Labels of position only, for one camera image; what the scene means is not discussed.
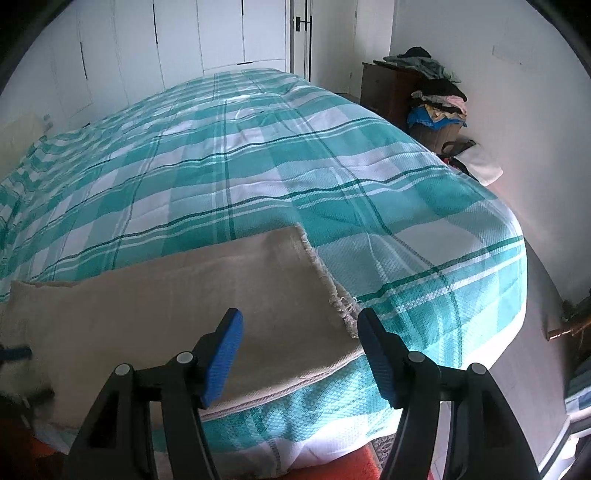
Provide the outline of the beige pants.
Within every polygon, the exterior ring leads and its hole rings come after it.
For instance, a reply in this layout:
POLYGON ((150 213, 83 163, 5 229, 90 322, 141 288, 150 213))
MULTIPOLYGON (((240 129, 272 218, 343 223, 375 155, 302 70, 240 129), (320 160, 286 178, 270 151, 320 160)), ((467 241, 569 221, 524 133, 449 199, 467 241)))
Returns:
POLYGON ((83 281, 13 282, 1 340, 29 346, 32 357, 2 368, 1 390, 25 396, 50 388, 47 420, 79 427, 117 365, 161 365, 231 308, 242 313, 242 343, 206 419, 287 396, 363 353, 359 306, 294 225, 83 281))

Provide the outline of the red patterned rug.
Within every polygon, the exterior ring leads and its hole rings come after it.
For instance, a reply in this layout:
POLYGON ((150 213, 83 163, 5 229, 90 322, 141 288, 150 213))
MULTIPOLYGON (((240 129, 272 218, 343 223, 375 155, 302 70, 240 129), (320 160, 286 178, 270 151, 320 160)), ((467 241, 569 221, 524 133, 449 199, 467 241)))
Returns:
POLYGON ((324 465, 294 469, 283 480, 379 479, 394 445, 394 436, 373 440, 366 446, 324 465))

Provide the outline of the teal plaid bed cover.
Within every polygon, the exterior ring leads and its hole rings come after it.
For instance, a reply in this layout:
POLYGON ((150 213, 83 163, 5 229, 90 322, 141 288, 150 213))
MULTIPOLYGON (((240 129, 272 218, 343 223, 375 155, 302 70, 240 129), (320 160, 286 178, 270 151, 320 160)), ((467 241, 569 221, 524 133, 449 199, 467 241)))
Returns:
POLYGON ((1 294, 294 224, 335 281, 439 364, 491 366, 523 326, 511 210, 376 114, 271 69, 30 141, 1 184, 1 294))

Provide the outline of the white bag on floor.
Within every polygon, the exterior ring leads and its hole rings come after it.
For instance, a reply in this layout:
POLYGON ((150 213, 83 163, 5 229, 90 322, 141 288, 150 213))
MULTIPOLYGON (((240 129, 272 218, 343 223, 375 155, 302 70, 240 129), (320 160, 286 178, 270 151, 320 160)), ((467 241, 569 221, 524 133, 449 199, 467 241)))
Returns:
POLYGON ((442 155, 449 164, 473 177, 483 186, 490 186, 504 173, 500 164, 476 141, 460 138, 446 142, 442 155))

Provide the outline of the cream headboard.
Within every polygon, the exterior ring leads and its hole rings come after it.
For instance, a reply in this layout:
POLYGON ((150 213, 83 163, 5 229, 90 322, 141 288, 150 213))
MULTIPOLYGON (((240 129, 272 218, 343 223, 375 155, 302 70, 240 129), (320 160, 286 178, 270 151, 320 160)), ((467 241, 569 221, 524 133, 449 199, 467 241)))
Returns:
POLYGON ((4 180, 20 164, 29 148, 44 135, 40 117, 27 113, 1 128, 0 177, 4 180))

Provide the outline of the pile of clothes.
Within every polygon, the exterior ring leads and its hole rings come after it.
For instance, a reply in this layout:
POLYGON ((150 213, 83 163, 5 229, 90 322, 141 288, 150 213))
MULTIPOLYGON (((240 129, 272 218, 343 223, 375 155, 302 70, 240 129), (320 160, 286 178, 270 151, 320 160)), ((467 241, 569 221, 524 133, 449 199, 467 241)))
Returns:
POLYGON ((403 95, 409 105, 404 115, 409 134, 442 153, 467 124, 468 97, 459 87, 460 78, 420 46, 383 60, 399 73, 413 76, 403 95))

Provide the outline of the dark wooden dresser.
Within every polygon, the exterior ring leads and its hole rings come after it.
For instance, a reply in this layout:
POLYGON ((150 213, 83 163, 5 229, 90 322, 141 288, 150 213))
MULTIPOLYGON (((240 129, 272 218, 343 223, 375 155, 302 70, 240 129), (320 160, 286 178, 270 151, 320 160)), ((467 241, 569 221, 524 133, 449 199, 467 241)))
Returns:
POLYGON ((412 93, 419 90, 423 79, 415 70, 363 63, 360 104, 407 132, 412 93))

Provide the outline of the white wardrobe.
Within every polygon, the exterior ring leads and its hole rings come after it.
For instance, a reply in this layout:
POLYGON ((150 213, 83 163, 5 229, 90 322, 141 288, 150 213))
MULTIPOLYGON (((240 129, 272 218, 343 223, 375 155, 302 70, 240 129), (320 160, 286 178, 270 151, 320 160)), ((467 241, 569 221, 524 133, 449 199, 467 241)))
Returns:
POLYGON ((287 1, 73 1, 44 25, 1 92, 1 121, 56 134, 224 71, 290 69, 287 1))

